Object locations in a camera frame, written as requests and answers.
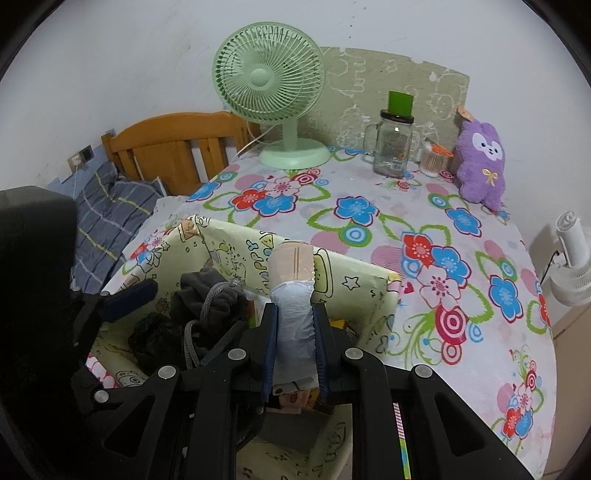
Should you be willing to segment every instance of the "white wall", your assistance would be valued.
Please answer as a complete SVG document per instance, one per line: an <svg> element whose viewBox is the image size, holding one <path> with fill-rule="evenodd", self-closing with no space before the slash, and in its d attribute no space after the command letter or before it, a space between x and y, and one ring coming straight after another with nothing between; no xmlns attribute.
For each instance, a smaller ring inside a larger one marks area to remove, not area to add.
<svg viewBox="0 0 591 480"><path fill-rule="evenodd" d="M0 189L46 184L108 129L220 109L210 75L216 49L260 20L292 24L320 45L468 74L468 110L504 142L504 199L525 242L565 209L591 225L591 90L520 0L66 0L0 82ZM547 241L545 233L534 244L538 271L553 251Z"/></svg>

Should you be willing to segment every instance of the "fan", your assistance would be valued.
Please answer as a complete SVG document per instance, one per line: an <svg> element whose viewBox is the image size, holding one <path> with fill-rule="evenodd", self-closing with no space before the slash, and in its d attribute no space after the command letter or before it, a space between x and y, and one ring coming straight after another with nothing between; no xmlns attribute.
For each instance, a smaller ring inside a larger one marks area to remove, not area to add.
<svg viewBox="0 0 591 480"><path fill-rule="evenodd" d="M550 273L552 293L570 307L591 300L591 257L581 220L574 212L564 212L556 220L556 233L564 256Z"/></svg>
<svg viewBox="0 0 591 480"><path fill-rule="evenodd" d="M297 136L297 119L316 103L325 80L322 53L302 31L273 22L247 25L230 35L213 62L217 94L243 119L282 124L283 139L263 148L260 160L283 170L327 162L321 142Z"/></svg>

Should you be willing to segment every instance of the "fabric storage bin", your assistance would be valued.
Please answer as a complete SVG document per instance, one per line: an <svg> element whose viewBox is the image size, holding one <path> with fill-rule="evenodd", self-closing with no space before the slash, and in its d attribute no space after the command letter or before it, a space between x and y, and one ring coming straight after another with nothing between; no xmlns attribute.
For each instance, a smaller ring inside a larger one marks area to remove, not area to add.
<svg viewBox="0 0 591 480"><path fill-rule="evenodd" d="M192 216L170 230L157 245L127 263L106 289L114 293L148 278L158 283L154 301L120 321L104 325L92 354L122 386L147 376L137 367L127 339L134 324L150 312L167 314L182 273L212 265L226 278L239 278L245 290L268 297L268 258L286 239L270 232ZM329 317L343 319L356 333L355 344L379 352L398 304L401 280L396 272L314 247L313 303L324 302ZM286 432L297 435L297 432ZM310 450L300 452L255 438L237 457L238 472L251 479L308 477L336 479L352 450L351 406L337 406L326 416Z"/></svg>

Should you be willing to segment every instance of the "green electric fan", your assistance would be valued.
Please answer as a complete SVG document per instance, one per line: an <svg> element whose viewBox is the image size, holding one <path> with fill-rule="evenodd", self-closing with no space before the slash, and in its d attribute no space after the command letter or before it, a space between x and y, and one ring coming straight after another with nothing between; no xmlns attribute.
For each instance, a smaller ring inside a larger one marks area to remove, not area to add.
<svg viewBox="0 0 591 480"><path fill-rule="evenodd" d="M321 142L297 136L297 119L316 103L324 86L322 53L297 28L274 22L247 25L230 35L213 62L217 94L249 122L282 124L283 138L263 148L260 160L282 170L327 162Z"/></svg>

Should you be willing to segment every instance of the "table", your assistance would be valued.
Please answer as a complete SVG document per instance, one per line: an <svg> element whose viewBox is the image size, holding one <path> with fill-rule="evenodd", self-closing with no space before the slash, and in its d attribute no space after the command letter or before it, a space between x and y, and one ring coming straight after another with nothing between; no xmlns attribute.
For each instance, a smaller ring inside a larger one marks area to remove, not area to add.
<svg viewBox="0 0 591 480"><path fill-rule="evenodd" d="M276 232L398 271L401 300L375 353L395 367L433 366L541 477L556 358L544 296L509 213L465 202L449 173L432 179L414 166L402 180L387 179L362 152L331 151L328 163L305 171L243 158L177 215ZM150 240L143 245L140 255Z"/></svg>

